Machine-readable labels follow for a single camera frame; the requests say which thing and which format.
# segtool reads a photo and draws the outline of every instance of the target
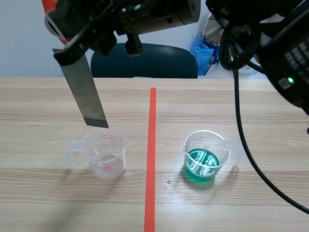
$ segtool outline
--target measuring cup handle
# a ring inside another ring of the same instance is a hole
[[[224,141],[224,148],[225,150],[229,151],[232,154],[235,153],[235,164],[238,166],[240,165],[245,157],[246,157],[246,152],[242,147],[241,141],[240,140],[225,140]]]
[[[82,153],[84,151],[83,144],[84,144],[84,139],[72,140],[68,142],[67,149],[63,153],[63,158],[64,158],[67,168],[72,168],[74,165],[74,162],[73,162],[74,152]]]

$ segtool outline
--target chair backrest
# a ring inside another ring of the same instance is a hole
[[[124,43],[117,43],[108,56],[95,52],[91,58],[93,77],[197,78],[197,61],[187,50],[143,44],[140,56],[130,57]]]

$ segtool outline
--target red tape line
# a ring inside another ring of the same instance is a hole
[[[155,232],[156,88],[150,89],[144,232]]]

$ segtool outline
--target measuring cup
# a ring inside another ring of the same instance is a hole
[[[79,152],[89,162],[97,177],[111,179],[126,167],[126,148],[131,144],[121,131],[98,129],[84,139],[68,142],[64,152],[67,168],[73,167],[73,153]]]
[[[213,179],[232,153],[236,154],[235,164],[240,164],[245,156],[241,142],[225,140],[210,130],[191,133],[181,147],[184,153],[184,169],[196,181]]]

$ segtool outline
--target green led light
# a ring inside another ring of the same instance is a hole
[[[289,78],[288,78],[288,81],[289,81],[291,84],[294,84],[293,78],[289,77]]]

